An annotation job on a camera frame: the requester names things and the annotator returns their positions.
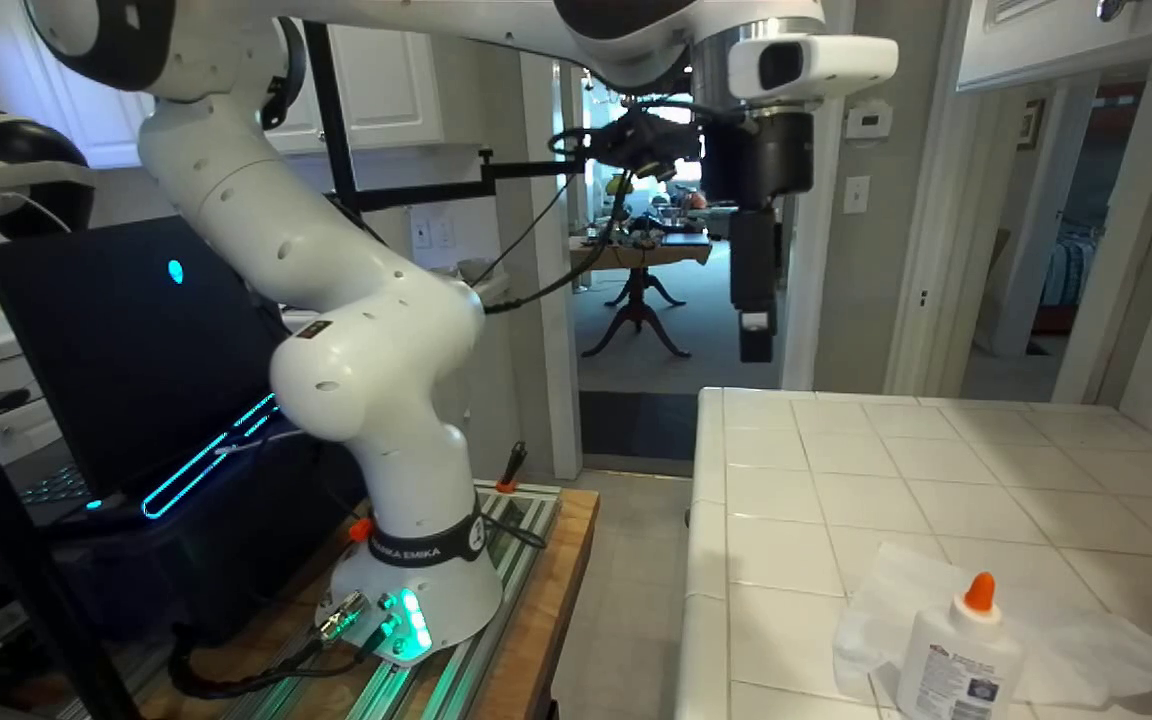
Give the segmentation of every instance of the black monitor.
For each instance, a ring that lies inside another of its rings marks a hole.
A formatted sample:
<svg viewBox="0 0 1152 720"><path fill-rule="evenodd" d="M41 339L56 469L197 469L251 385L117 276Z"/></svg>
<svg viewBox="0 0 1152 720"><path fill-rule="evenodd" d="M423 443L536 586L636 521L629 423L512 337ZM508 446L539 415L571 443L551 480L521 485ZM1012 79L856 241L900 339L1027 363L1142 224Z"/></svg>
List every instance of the black monitor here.
<svg viewBox="0 0 1152 720"><path fill-rule="evenodd" d="M94 497L129 499L270 394L289 337L177 217L0 245L0 307Z"/></svg>

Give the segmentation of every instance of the cabinet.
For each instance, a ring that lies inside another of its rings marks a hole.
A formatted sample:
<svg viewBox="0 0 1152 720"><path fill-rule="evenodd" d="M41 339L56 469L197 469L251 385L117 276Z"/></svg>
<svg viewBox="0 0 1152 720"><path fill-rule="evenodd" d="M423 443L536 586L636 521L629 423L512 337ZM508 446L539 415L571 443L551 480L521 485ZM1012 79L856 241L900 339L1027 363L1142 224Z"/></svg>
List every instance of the cabinet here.
<svg viewBox="0 0 1152 720"><path fill-rule="evenodd" d="M448 36L333 28L333 51L354 146L486 138L486 102L475 100L486 48ZM59 129L94 167L136 167L136 131L152 116L152 95L114 92L70 70L35 40L24 4L0 0L0 108ZM325 146L312 79L270 138L282 151Z"/></svg>
<svg viewBox="0 0 1152 720"><path fill-rule="evenodd" d="M1152 58L1152 0L972 0L961 89Z"/></svg>
<svg viewBox="0 0 1152 720"><path fill-rule="evenodd" d="M81 145L94 167L133 167L152 100L70 70L35 40L24 4L0 0L0 113L54 123Z"/></svg>

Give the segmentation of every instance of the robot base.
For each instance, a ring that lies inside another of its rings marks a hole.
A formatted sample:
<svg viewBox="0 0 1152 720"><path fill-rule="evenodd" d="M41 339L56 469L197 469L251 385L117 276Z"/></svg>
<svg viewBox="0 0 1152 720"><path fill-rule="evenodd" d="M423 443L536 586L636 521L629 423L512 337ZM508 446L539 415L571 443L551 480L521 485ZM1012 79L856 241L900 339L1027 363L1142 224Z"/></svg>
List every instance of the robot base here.
<svg viewBox="0 0 1152 720"><path fill-rule="evenodd" d="M385 612L381 661L421 663L471 640L502 606L491 555L446 561L434 567L397 567L356 549L333 567L333 598L364 595Z"/></svg>

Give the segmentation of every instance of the glue bottle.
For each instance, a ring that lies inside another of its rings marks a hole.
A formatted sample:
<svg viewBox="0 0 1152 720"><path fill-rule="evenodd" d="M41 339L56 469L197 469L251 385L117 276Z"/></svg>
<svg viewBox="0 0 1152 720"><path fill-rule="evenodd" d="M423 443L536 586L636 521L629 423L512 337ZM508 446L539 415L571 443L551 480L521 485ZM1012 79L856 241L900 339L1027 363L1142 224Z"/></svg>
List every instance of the glue bottle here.
<svg viewBox="0 0 1152 720"><path fill-rule="evenodd" d="M981 570L949 612L919 612L900 663L897 707L911 720L1005 720L1024 653Z"/></svg>

